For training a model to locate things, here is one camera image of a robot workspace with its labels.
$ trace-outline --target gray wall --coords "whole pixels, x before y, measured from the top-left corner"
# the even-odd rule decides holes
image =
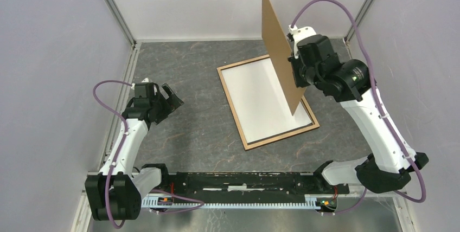
[[[382,98],[405,139],[430,163],[419,231],[457,231],[460,198],[460,0],[376,0],[360,27]],[[356,43],[354,58],[362,58]],[[408,192],[418,197],[417,178]]]
[[[148,40],[235,40],[261,36],[261,0],[115,0],[131,32]],[[284,30],[311,0],[271,0]],[[357,14],[364,0],[339,0]],[[328,36],[350,27],[340,8],[315,4],[298,21]]]
[[[130,45],[104,0],[0,0],[1,231],[68,231]],[[114,105],[117,88],[101,88]]]

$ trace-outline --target white gear rack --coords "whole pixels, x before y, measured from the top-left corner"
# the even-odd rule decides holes
[[[148,194],[143,200],[141,208],[169,209],[169,208],[192,208],[198,203],[173,203],[172,205],[158,204],[159,198],[171,198],[165,194]],[[316,197],[305,196],[304,203],[209,203],[202,209],[316,209]]]

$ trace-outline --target marble pattern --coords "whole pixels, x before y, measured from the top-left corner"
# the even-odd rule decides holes
[[[341,60],[349,59],[333,40]],[[184,105],[142,142],[135,166],[166,163],[176,171],[313,171],[326,160],[371,153],[357,125],[332,98],[314,87],[305,97],[321,127],[245,151],[216,68],[267,54],[263,41],[143,43],[134,82],[168,83]]]

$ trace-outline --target wooden frame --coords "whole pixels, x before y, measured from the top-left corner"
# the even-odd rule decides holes
[[[250,149],[262,146],[262,145],[266,145],[266,144],[269,144],[269,143],[272,143],[272,142],[275,142],[275,141],[285,139],[287,137],[295,136],[297,134],[300,134],[300,133],[303,133],[303,132],[306,132],[306,131],[309,131],[309,130],[316,129],[316,128],[318,128],[320,126],[320,124],[318,123],[318,120],[316,119],[315,115],[313,114],[313,111],[311,110],[310,105],[306,101],[306,98],[304,96],[302,96],[301,103],[302,103],[303,107],[305,108],[305,111],[307,112],[308,116],[311,119],[311,124],[310,125],[305,126],[305,127],[300,127],[300,128],[288,131],[288,132],[280,133],[280,134],[278,134],[276,136],[267,137],[267,138],[265,138],[263,140],[254,141],[252,143],[248,143],[246,141],[246,138],[244,136],[244,132],[242,130],[240,121],[239,121],[238,116],[237,116],[237,112],[236,112],[235,107],[234,107],[233,102],[232,102],[232,98],[230,97],[230,92],[228,91],[227,85],[225,84],[225,80],[223,78],[222,71],[225,70],[225,69],[241,66],[241,65],[244,65],[244,64],[248,64],[248,63],[251,63],[251,62],[255,62],[255,61],[259,61],[259,60],[263,60],[263,59],[268,59],[268,58],[270,58],[269,55],[264,55],[264,56],[255,57],[253,59],[244,60],[244,61],[240,61],[240,62],[237,62],[237,63],[233,63],[233,64],[230,64],[230,65],[225,65],[225,66],[217,68],[217,71],[219,73],[219,78],[220,78],[220,81],[222,82],[223,90],[225,92],[225,96],[227,97],[228,103],[230,105],[230,109],[232,110],[233,118],[235,119],[235,123],[237,125],[238,132],[240,133],[241,141],[243,143],[243,146],[244,146],[245,150],[250,150]]]

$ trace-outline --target white panel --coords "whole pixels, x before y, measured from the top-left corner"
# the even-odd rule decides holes
[[[1,231],[69,231],[130,45],[104,0],[0,0]],[[119,86],[101,87],[114,106]]]
[[[458,108],[460,0],[375,0],[360,26],[382,99],[399,131],[430,162],[417,231],[457,231],[460,187]],[[356,38],[353,58],[362,58]],[[420,196],[416,176],[407,186]]]
[[[271,0],[287,30],[311,0]],[[354,15],[364,0],[338,0]],[[135,38],[195,40],[260,38],[261,0],[115,0]],[[343,37],[346,15],[330,3],[318,3],[298,21],[329,37]]]
[[[299,103],[293,115],[270,59],[222,70],[248,143],[311,124]]]

